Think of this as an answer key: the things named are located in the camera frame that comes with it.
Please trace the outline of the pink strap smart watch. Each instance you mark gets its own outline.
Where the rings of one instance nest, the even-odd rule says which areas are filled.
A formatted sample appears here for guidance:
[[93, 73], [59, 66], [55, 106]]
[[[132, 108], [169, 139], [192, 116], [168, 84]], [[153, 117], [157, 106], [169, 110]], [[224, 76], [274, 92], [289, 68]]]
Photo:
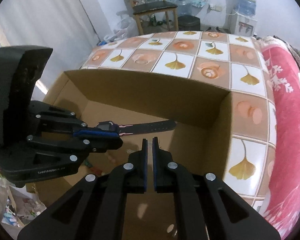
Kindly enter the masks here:
[[176, 122], [173, 120], [130, 125], [118, 125], [112, 121], [104, 121], [99, 122], [96, 125], [96, 128], [99, 128], [103, 131], [116, 132], [119, 136], [125, 136], [172, 131], [176, 128], [176, 125]]

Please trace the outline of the brown cardboard box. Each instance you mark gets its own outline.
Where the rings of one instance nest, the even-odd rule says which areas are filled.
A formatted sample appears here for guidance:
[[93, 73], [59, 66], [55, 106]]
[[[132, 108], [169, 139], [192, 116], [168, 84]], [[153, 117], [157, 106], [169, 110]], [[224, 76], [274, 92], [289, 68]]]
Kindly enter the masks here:
[[[63, 72], [43, 101], [77, 113], [93, 127], [108, 120], [119, 125], [177, 123], [172, 131], [123, 136], [120, 149], [88, 157], [110, 173], [141, 149], [143, 138], [148, 140], [147, 192], [127, 196], [122, 239], [169, 239], [166, 229], [175, 223], [173, 195], [154, 192], [152, 140], [158, 137], [159, 146], [190, 172], [222, 177], [232, 128], [231, 96], [230, 90], [201, 81], [99, 68]], [[87, 174], [82, 165], [77, 174], [37, 182], [40, 200], [49, 207]]]

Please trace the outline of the pink floral blanket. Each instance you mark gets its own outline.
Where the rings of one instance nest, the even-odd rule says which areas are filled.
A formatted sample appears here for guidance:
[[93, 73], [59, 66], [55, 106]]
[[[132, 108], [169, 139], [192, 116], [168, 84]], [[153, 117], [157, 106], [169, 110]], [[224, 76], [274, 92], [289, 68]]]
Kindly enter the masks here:
[[276, 108], [276, 150], [261, 215], [286, 239], [300, 218], [300, 56], [278, 37], [258, 40]]

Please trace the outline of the white plastic bag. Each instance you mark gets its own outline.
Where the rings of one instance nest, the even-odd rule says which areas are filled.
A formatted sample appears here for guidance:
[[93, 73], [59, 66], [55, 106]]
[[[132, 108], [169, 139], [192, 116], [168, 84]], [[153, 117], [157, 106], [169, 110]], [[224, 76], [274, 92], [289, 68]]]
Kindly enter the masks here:
[[113, 33], [106, 35], [104, 41], [107, 43], [119, 40], [125, 40], [131, 37], [139, 36], [139, 30], [133, 17], [124, 17], [115, 25]]

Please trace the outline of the white curtain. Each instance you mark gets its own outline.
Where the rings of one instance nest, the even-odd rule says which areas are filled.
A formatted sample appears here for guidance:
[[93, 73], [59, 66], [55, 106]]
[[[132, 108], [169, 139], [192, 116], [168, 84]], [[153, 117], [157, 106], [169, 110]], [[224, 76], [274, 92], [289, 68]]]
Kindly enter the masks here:
[[59, 75], [78, 69], [99, 41], [80, 0], [3, 0], [0, 47], [53, 49], [32, 98], [43, 100]]

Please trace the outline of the ginkgo pattern tablecloth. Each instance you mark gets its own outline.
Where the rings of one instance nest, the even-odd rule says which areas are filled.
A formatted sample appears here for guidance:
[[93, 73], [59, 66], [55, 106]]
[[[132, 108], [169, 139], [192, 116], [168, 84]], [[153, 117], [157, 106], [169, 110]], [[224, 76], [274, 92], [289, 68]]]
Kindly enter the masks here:
[[221, 169], [226, 183], [257, 211], [270, 201], [277, 118], [267, 62], [254, 38], [202, 31], [148, 34], [93, 49], [84, 69], [164, 77], [161, 95], [194, 97], [185, 115], [205, 148], [225, 158], [192, 156]]

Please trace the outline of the wooden chair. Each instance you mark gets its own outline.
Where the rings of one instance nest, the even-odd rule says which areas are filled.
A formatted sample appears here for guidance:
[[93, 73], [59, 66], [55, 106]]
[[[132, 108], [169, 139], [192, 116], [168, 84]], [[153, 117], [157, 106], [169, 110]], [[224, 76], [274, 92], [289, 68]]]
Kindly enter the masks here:
[[133, 11], [133, 18], [136, 21], [136, 25], [139, 31], [140, 35], [144, 35], [143, 32], [143, 27], [141, 24], [141, 16], [146, 16], [146, 15], [153, 15], [155, 13], [160, 13], [164, 12], [166, 16], [166, 25], [168, 28], [168, 31], [171, 31], [170, 27], [170, 19], [168, 16], [168, 12], [172, 11], [174, 15], [174, 29], [175, 31], [179, 30], [179, 25], [178, 25], [178, 15], [177, 15], [177, 5], [168, 2], [167, 0], [160, 0], [160, 1], [154, 1], [154, 2], [147, 2], [144, 0], [143, 3], [136, 4], [134, 3], [133, 0], [129, 0], [130, 5], [132, 7]]

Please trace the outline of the black trash bin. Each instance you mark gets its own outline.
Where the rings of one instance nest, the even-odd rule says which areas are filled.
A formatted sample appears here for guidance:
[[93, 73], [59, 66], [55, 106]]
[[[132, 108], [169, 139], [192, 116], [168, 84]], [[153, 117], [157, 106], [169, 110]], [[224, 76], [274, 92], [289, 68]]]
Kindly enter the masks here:
[[178, 17], [179, 31], [200, 31], [200, 18], [192, 15]]

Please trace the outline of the water dispenser with bottle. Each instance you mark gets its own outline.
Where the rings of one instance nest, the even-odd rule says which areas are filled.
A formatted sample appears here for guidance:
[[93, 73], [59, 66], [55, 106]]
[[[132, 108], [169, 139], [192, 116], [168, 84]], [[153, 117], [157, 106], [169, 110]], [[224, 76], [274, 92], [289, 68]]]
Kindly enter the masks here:
[[230, 33], [238, 36], [253, 36], [257, 25], [255, 14], [256, 0], [237, 0], [229, 14]]

